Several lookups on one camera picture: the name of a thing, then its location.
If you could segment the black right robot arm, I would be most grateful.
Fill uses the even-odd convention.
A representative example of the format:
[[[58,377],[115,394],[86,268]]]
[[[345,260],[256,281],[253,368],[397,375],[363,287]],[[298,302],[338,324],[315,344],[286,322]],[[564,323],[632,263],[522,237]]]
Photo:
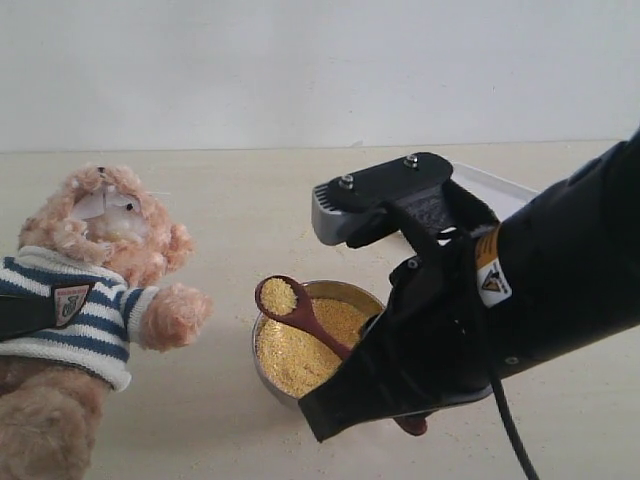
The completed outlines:
[[[499,380],[639,322],[639,140],[619,142],[505,219],[418,152],[316,186],[326,245],[401,232],[384,311],[299,408],[327,440],[480,401]]]

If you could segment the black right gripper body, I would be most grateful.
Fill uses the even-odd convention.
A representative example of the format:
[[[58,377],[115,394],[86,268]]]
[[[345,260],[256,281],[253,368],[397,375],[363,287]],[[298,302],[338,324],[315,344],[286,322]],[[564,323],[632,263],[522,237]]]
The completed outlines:
[[[475,247],[482,236],[495,232],[499,220],[483,229],[456,226],[431,236],[397,201],[386,209],[414,254],[390,274],[392,289],[376,319],[440,323],[434,368],[440,385],[439,410],[497,392],[513,368],[506,362],[508,352],[496,315],[478,292]]]

